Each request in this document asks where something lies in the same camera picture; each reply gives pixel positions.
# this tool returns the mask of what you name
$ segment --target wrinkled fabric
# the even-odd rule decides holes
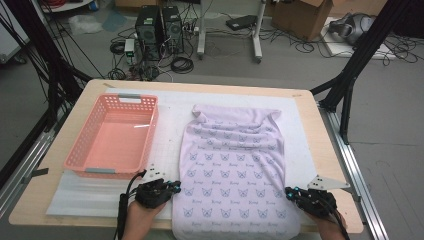
[[[299,217],[285,198],[284,142],[271,109],[196,105],[180,154],[179,240],[290,239]]]

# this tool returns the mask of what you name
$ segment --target plastic basket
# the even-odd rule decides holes
[[[82,177],[132,178],[149,159],[159,115],[157,101],[152,95],[100,95],[65,168]]]

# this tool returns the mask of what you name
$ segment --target gray floor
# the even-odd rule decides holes
[[[109,14],[109,10],[101,10],[94,15],[104,22]],[[209,24],[224,28],[224,20],[215,19]],[[269,29],[267,23],[269,19],[265,19],[264,25]],[[133,24],[133,18],[129,18],[114,32],[79,35],[75,39],[105,74],[111,68],[109,40]],[[76,67],[91,76],[98,76],[69,38],[65,39]],[[348,61],[346,58],[323,58],[317,50],[300,53],[284,37],[272,43],[270,40],[261,43],[264,57],[261,64],[256,64],[250,39],[209,35],[204,59],[200,61],[194,54],[193,72],[188,75],[171,72],[172,81],[311,89],[335,77]],[[414,51],[424,56],[422,45]],[[381,60],[372,60],[355,85],[349,140],[390,239],[418,240],[424,236],[421,199],[424,190],[420,187],[424,181],[424,134],[420,127],[424,122],[420,107],[424,102],[423,63],[409,64],[397,60],[383,66]],[[171,77],[162,74],[158,81],[170,82]],[[0,167],[3,167],[45,111],[46,102],[30,64],[0,66],[0,92]],[[324,96],[319,94],[316,100]],[[0,220],[2,239],[105,239],[112,238],[114,232],[111,228],[12,226],[7,221],[9,213],[6,212]],[[169,233],[157,234],[151,239],[169,236]],[[369,237],[365,231],[352,239]]]

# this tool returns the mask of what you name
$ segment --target patterned towel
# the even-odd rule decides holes
[[[299,217],[284,194],[278,110],[196,105],[180,155],[173,199],[179,240],[290,239]]]

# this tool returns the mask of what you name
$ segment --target brown cardboard box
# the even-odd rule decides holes
[[[143,5],[162,6],[162,0],[115,0],[115,5],[121,8],[140,8]]]
[[[330,16],[343,17],[348,12],[377,16],[386,2],[387,0],[346,0],[343,4],[333,7]]]
[[[277,3],[272,26],[288,31],[294,36],[311,41],[324,26],[331,8],[345,0],[297,0],[293,3]]]

